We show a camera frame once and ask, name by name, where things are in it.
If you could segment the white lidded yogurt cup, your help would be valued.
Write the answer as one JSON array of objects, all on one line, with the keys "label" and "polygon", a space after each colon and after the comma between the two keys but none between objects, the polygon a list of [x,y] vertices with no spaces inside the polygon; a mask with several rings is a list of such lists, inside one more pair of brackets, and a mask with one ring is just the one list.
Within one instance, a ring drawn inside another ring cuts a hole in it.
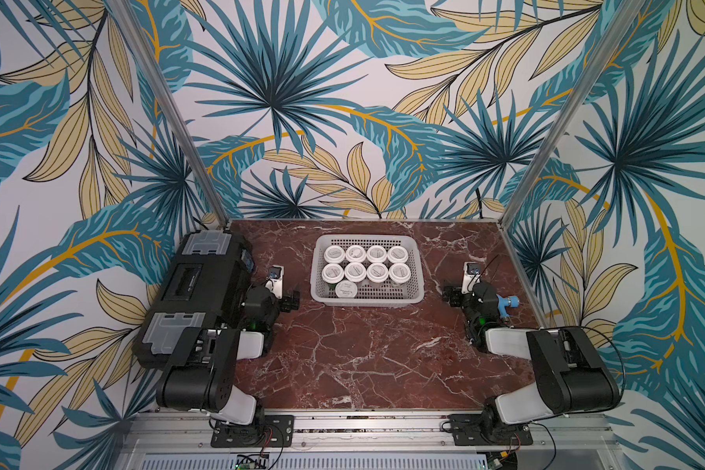
[{"label": "white lidded yogurt cup", "polygon": [[340,264],[327,264],[321,270],[321,278],[329,289],[334,289],[345,278],[345,269]]},{"label": "white lidded yogurt cup", "polygon": [[374,245],[367,249],[366,258],[372,264],[385,264],[388,260],[388,250],[380,245]]},{"label": "white lidded yogurt cup", "polygon": [[346,253],[347,262],[359,262],[363,264],[367,260],[367,250],[360,245],[348,246]]},{"label": "white lidded yogurt cup", "polygon": [[389,279],[396,285],[405,285],[412,278],[410,267],[404,262],[392,264],[389,268]]},{"label": "white lidded yogurt cup", "polygon": [[349,262],[345,266],[346,280],[358,283],[367,277],[367,268],[362,262]]},{"label": "white lidded yogurt cup", "polygon": [[338,245],[325,249],[323,258],[327,264],[342,264],[346,260],[346,250]]},{"label": "white lidded yogurt cup", "polygon": [[406,264],[409,261],[409,250],[401,245],[393,246],[387,252],[387,260],[390,264]]},{"label": "white lidded yogurt cup", "polygon": [[371,284],[380,285],[389,279],[389,268],[383,262],[372,262],[367,268],[366,275]]}]

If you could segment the foil topped yogurt cup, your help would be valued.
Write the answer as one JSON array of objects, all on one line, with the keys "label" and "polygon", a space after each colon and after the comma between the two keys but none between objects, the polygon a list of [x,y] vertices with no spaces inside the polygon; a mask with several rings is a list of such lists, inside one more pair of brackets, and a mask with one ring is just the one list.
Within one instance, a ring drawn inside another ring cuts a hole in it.
[{"label": "foil topped yogurt cup", "polygon": [[358,295],[358,285],[350,280],[342,280],[335,286],[338,299],[354,299]]}]

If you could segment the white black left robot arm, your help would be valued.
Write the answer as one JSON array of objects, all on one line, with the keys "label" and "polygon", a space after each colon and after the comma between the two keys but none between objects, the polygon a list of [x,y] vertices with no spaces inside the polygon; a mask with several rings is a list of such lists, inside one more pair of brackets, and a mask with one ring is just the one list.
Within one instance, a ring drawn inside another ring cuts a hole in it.
[{"label": "white black left robot arm", "polygon": [[184,329],[160,378],[156,402],[163,409],[198,411],[227,425],[262,423],[260,400],[235,385],[240,360],[266,356],[281,313],[297,311],[301,293],[276,296],[266,286],[247,290],[231,319]]}]

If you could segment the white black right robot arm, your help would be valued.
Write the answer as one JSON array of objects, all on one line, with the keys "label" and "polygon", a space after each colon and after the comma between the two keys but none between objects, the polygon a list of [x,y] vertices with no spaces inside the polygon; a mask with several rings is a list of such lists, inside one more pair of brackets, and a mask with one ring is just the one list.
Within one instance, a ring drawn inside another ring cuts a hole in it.
[{"label": "white black right robot arm", "polygon": [[442,297],[463,313],[473,347],[527,360],[532,366],[530,385],[487,399],[481,414],[486,432],[565,414],[608,411],[622,401],[623,386],[582,327],[511,327],[508,311],[519,306],[519,299],[499,295],[488,282],[448,285]]}]

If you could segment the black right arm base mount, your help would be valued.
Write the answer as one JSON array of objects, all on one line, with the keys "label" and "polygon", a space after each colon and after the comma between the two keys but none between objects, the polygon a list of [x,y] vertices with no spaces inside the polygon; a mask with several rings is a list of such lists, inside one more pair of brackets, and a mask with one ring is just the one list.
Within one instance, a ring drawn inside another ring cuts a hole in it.
[{"label": "black right arm base mount", "polygon": [[489,412],[450,414],[441,429],[458,447],[521,448],[534,442],[526,424],[505,424]]}]

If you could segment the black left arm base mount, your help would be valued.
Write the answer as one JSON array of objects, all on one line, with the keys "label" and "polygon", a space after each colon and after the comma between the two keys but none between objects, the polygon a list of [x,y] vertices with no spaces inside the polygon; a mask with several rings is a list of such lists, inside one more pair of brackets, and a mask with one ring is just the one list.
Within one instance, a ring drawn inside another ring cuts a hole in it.
[{"label": "black left arm base mount", "polygon": [[289,448],[293,443],[295,416],[271,414],[252,424],[217,423],[211,437],[212,448]]}]

